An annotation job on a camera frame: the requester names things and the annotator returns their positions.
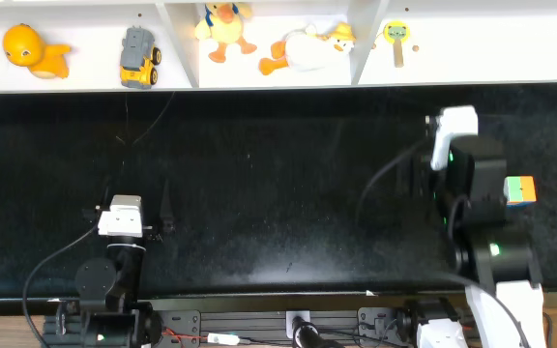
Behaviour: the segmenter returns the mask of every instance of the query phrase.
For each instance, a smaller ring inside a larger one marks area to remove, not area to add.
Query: rubik's cube
[[[534,178],[531,176],[507,177],[504,181],[507,206],[519,207],[537,201]]]

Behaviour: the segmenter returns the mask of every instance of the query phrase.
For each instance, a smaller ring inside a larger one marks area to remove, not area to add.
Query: green light
[[[491,256],[498,256],[500,254],[500,247],[495,243],[491,243],[489,244],[489,251],[491,251]]]

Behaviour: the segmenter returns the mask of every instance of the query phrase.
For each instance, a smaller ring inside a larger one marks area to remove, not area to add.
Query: black table
[[[104,188],[143,197],[155,218],[166,180],[174,236],[149,245],[144,297],[274,291],[412,291],[444,270],[439,230],[395,191],[395,174],[354,213],[369,177],[423,137],[426,114],[474,104],[505,144],[509,175],[539,202],[511,215],[557,289],[557,84],[323,91],[0,96],[0,299],[19,298],[44,257],[90,226]],[[130,114],[125,109],[128,98]],[[32,296],[74,294],[93,237],[46,265]]]

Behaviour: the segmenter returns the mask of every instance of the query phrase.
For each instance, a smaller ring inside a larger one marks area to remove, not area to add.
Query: wooden handle
[[[403,46],[401,45],[401,39],[395,39],[393,52],[395,53],[395,68],[403,68]]]

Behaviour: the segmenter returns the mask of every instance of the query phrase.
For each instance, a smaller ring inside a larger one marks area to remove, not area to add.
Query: duck beak
[[[233,21],[233,16],[235,15],[233,13],[233,5],[229,3],[220,6],[219,10],[217,11],[217,15],[223,22],[227,24],[231,23]]]

